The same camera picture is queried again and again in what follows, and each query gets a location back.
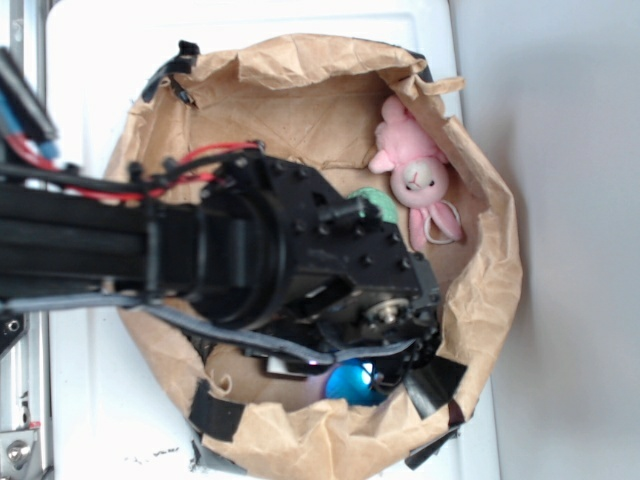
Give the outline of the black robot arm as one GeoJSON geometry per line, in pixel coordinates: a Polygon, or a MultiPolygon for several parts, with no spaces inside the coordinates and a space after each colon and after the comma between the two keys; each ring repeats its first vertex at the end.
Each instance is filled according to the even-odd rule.
{"type": "Polygon", "coordinates": [[[127,183],[3,165],[2,316],[140,309],[300,374],[370,361],[387,386],[434,357],[437,281],[374,204],[257,149],[203,164],[196,204],[162,199],[174,162],[127,183]]]}

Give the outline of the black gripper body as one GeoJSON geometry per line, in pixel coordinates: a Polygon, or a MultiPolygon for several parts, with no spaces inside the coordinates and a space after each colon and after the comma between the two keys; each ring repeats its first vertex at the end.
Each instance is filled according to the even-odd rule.
{"type": "Polygon", "coordinates": [[[224,155],[214,175],[199,206],[205,318],[302,375],[360,360],[396,385],[433,358],[438,282],[374,204],[259,152],[224,155]]]}

